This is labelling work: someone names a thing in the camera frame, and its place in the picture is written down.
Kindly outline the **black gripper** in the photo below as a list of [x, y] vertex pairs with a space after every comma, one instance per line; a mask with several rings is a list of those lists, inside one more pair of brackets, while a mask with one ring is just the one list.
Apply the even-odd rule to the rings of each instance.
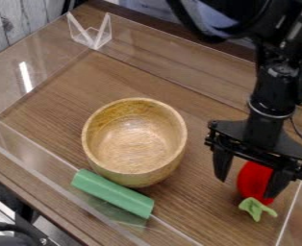
[[214, 152], [215, 175], [226, 181], [235, 157], [273, 168], [265, 197], [275, 199], [291, 181], [302, 180], [302, 144], [282, 132], [274, 147], [255, 146], [245, 140], [246, 126], [246, 121], [214, 120], [209, 123], [205, 144]]

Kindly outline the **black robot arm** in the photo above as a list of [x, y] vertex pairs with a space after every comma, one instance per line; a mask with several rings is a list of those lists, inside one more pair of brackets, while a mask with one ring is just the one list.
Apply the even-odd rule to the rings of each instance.
[[227, 178], [233, 159], [273, 170], [265, 196], [302, 180], [302, 144], [285, 123], [302, 105], [302, 0], [167, 0], [190, 31], [209, 43], [247, 38], [257, 51], [257, 82], [242, 121], [213, 120], [206, 144], [215, 174]]

